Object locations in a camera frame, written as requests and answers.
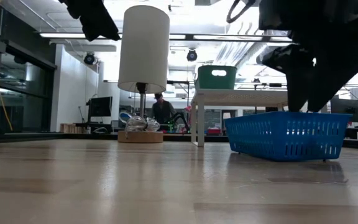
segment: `person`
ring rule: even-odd
[[[172,104],[163,99],[162,93],[154,94],[156,103],[153,104],[151,117],[160,124],[166,124],[177,112]]]

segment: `wooden lamp base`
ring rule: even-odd
[[[118,132],[118,142],[161,143],[163,139],[163,132],[129,131],[127,136],[125,131]]]

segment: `blue plastic basket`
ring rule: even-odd
[[[225,120],[233,151],[274,161],[337,159],[348,114],[271,112]]]

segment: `white table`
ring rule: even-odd
[[[205,106],[265,106],[283,110],[284,106],[288,106],[288,98],[286,91],[196,90],[191,101],[191,141],[198,147],[204,147]]]

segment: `green bin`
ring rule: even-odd
[[[196,86],[202,89],[233,90],[237,68],[233,66],[204,65],[198,68]]]

